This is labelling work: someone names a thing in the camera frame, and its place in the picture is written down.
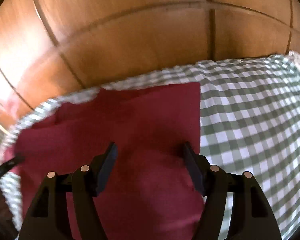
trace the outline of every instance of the maroon fabric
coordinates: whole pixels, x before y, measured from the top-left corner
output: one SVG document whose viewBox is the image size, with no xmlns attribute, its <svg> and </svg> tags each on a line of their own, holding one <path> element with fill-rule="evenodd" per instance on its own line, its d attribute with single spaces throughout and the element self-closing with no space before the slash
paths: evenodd
<svg viewBox="0 0 300 240">
<path fill-rule="evenodd" d="M 91 102 L 63 104 L 16 142 L 14 152 L 26 157 L 20 167 L 24 215 L 49 171 L 71 173 L 114 141 L 118 159 L 105 191 L 94 199 L 108 239 L 191 239 L 203 200 L 180 146 L 189 141 L 199 152 L 199 120 L 199 83 L 101 90 Z M 80 239 L 71 194 L 67 202 L 73 237 Z"/>
</svg>

